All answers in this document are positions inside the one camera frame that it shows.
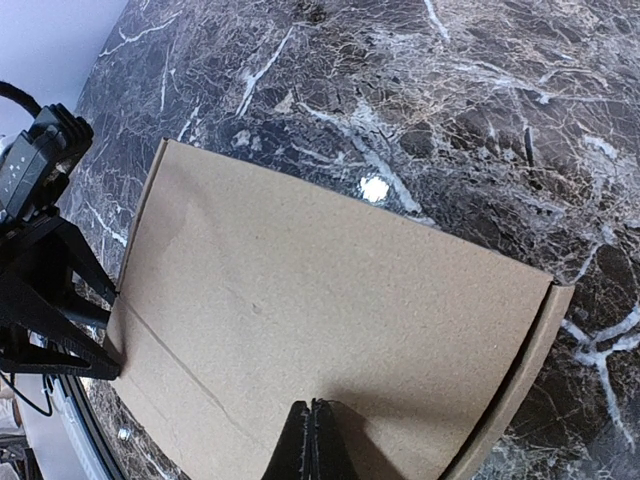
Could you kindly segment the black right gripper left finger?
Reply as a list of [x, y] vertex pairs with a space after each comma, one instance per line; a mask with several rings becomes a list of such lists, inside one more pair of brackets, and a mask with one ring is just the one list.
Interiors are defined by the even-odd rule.
[[307, 480], [311, 471], [311, 410], [305, 401], [292, 404], [263, 480]]

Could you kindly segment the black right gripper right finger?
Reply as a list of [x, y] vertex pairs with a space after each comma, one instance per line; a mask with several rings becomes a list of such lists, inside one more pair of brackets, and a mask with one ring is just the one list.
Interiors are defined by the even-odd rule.
[[358, 480], [360, 476], [330, 404], [322, 399], [313, 399], [310, 421], [310, 478]]

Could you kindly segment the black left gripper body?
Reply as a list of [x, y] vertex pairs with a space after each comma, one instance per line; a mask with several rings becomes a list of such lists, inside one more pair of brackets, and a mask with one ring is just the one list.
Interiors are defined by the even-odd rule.
[[19, 257], [25, 250], [25, 247], [21, 244], [21, 242], [27, 235], [29, 222], [42, 214], [60, 215], [57, 209], [45, 211], [33, 217], [27, 222], [19, 222], [13, 225], [11, 229], [6, 232], [6, 235], [1, 240], [1, 274], [4, 272], [11, 272], [26, 284], [28, 284], [19, 271]]

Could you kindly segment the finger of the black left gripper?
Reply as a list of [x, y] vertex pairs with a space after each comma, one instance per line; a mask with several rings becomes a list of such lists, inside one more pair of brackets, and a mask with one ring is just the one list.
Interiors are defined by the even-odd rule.
[[60, 215], [42, 214], [28, 224], [19, 271], [27, 283], [68, 320], [107, 327], [110, 313], [76, 292], [74, 278], [84, 281], [112, 305], [116, 287], [79, 228]]
[[1, 370], [114, 380], [120, 364], [30, 285], [1, 274]]

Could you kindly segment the brown cardboard paper box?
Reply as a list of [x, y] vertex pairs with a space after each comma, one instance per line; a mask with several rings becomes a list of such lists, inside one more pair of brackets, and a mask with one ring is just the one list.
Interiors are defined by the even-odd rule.
[[362, 479], [468, 479], [573, 290], [298, 178], [163, 140], [105, 344], [114, 388], [193, 479], [257, 479], [326, 401]]

